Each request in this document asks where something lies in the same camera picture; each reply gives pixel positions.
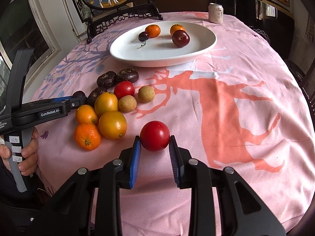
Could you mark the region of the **person's left hand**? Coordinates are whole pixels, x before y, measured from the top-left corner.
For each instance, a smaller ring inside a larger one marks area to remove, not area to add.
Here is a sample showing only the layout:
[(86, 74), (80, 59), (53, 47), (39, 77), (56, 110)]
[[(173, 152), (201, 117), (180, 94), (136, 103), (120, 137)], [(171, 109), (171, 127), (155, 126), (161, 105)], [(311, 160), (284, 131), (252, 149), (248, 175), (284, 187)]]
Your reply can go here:
[[(18, 164), (19, 171), (21, 172), (21, 175), (23, 176), (29, 176), (36, 172), (37, 169), (37, 161), (38, 161), (38, 155), (37, 155), (37, 148), (38, 148), (38, 130), (36, 127), (34, 127), (32, 131), (32, 137), (30, 143), (25, 146), (21, 150), (21, 155), (25, 159), (22, 162)], [(3, 160), (4, 166), (11, 171), (10, 164), (9, 164), (9, 158), (11, 156), (10, 149), (4, 145), (1, 144), (0, 146), (0, 152), (1, 152), (1, 158)]]

